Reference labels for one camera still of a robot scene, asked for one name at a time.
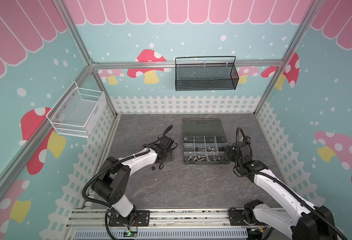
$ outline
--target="robotic arm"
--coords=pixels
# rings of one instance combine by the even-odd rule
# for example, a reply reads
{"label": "robotic arm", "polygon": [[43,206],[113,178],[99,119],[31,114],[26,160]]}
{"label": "robotic arm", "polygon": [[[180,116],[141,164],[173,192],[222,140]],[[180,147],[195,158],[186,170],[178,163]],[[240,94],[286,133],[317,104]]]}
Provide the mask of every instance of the robotic arm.
{"label": "robotic arm", "polygon": [[[238,142],[239,130],[243,135]],[[248,224],[263,222],[293,240],[343,240],[347,238],[335,227],[332,213],[325,206],[316,207],[281,182],[261,161],[252,159],[250,137],[236,130],[236,145],[227,146],[224,157],[235,162],[234,173],[247,177],[263,188],[282,206],[288,215],[269,208],[260,200],[244,205],[243,217]]]}

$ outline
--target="black wire mesh basket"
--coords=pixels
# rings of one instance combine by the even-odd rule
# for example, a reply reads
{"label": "black wire mesh basket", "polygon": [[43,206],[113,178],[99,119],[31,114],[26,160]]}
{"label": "black wire mesh basket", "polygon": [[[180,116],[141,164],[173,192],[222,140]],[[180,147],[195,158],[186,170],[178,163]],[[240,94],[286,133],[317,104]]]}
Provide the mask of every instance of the black wire mesh basket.
{"label": "black wire mesh basket", "polygon": [[175,58],[176,91],[234,90],[239,75],[235,56]]}

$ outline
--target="gray marble surface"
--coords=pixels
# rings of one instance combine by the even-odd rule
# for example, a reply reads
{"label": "gray marble surface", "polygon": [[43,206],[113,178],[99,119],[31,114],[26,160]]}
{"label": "gray marble surface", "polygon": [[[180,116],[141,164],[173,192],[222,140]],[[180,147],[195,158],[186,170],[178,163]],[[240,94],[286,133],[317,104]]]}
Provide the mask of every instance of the gray marble surface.
{"label": "gray marble surface", "polygon": [[[243,207],[259,199],[270,207],[279,204],[263,189],[245,177],[237,177],[230,165],[183,164],[183,118],[220,118],[229,143],[235,142],[236,127],[241,126],[252,138],[255,160],[263,161],[282,180],[282,175],[253,114],[143,114],[122,115],[109,156],[129,156],[142,150],[160,136],[166,127],[173,125],[167,136],[179,146],[174,150],[174,161],[142,168],[130,176],[126,196],[137,208],[179,207]],[[92,204],[92,208],[105,208]]]}

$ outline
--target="white picket fence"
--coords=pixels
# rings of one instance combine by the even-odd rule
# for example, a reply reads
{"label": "white picket fence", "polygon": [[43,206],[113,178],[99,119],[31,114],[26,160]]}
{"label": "white picket fence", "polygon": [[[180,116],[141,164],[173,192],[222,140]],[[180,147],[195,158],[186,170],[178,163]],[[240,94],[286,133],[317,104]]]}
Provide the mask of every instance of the white picket fence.
{"label": "white picket fence", "polygon": [[206,96],[199,98],[196,96],[192,98],[188,96],[184,98],[137,98],[132,99],[126,97],[118,97],[114,99],[111,97],[114,108],[121,114],[148,114],[148,113],[251,113],[255,110],[260,101],[260,96],[253,98],[250,96],[246,98],[237,96],[230,98],[227,96],[223,98],[214,96],[207,98]]}
{"label": "white picket fence", "polygon": [[258,114],[262,130],[277,160],[277,164],[286,184],[303,198],[315,205],[323,205],[325,198],[316,193],[318,185],[309,181],[309,172],[304,172],[304,162],[298,160],[298,152],[293,151],[293,143],[284,135],[284,127],[280,127],[280,120],[276,120],[270,103],[265,103]]}
{"label": "white picket fence", "polygon": [[48,215],[50,220],[48,228],[40,232],[43,240],[61,239],[63,229],[68,223],[72,210],[80,205],[82,188],[94,174],[97,161],[100,158],[102,148],[106,142],[106,136],[113,121],[114,117],[111,110],[106,106],[92,134],[87,139],[87,144],[82,145],[83,152],[78,154],[79,161],[73,164],[74,172],[68,175],[68,185],[62,187],[63,197],[55,201],[57,204],[56,211]]}

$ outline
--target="white wire mesh basket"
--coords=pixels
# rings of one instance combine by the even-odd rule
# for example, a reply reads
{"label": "white wire mesh basket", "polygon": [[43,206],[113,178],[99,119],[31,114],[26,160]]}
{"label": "white wire mesh basket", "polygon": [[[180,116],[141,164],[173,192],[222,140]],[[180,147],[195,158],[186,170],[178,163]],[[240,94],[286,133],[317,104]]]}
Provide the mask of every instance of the white wire mesh basket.
{"label": "white wire mesh basket", "polygon": [[105,105],[104,92],[79,88],[73,82],[46,117],[58,134],[89,137]]}

